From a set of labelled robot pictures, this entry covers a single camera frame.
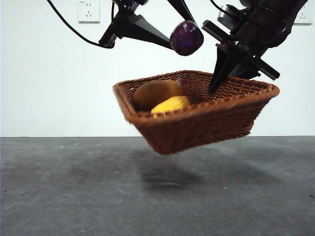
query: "yellow mango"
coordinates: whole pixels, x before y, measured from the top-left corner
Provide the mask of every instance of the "yellow mango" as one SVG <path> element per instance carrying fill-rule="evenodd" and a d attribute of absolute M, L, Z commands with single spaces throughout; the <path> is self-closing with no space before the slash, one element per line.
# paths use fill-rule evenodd
<path fill-rule="evenodd" d="M 175 111 L 189 106 L 189 100 L 186 96 L 174 96 L 167 99 L 164 102 L 157 104 L 152 110 L 151 114 L 156 113 L 166 113 L 170 111 Z"/>

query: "purple plum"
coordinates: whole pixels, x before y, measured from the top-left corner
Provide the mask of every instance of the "purple plum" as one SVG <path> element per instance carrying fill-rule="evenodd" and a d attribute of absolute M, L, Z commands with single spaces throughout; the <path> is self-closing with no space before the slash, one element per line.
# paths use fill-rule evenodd
<path fill-rule="evenodd" d="M 170 37 L 171 48 L 182 56 L 193 54 L 202 43 L 203 34 L 193 21 L 181 22 Z"/>

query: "wicker basket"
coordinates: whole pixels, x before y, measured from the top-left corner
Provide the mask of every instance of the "wicker basket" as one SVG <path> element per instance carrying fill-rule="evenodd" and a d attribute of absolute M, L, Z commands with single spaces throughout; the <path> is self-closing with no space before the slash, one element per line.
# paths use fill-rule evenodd
<path fill-rule="evenodd" d="M 272 84 L 231 77 L 209 94 L 211 78 L 211 73 L 185 70 L 120 82 L 113 89 L 125 119 L 156 152 L 171 154 L 248 135 L 262 108 L 280 92 Z M 177 81 L 191 105 L 157 115 L 137 111 L 132 96 L 138 87 L 152 80 Z"/>

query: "potato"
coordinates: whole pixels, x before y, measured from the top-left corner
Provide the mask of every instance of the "potato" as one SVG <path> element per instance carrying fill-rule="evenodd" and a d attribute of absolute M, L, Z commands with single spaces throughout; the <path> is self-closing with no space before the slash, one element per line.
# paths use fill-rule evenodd
<path fill-rule="evenodd" d="M 157 104 L 174 96 L 182 96 L 182 87 L 173 80 L 157 80 L 141 85 L 133 95 L 136 109 L 150 111 Z"/>

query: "electrical socket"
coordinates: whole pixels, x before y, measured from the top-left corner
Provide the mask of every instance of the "electrical socket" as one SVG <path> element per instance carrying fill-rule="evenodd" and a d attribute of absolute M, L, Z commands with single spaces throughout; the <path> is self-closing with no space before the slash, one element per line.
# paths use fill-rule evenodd
<path fill-rule="evenodd" d="M 314 1 L 309 0 L 297 14 L 294 23 L 310 25 L 313 23 Z"/>
<path fill-rule="evenodd" d="M 77 6 L 79 23 L 99 23 L 99 0 L 81 0 Z"/>

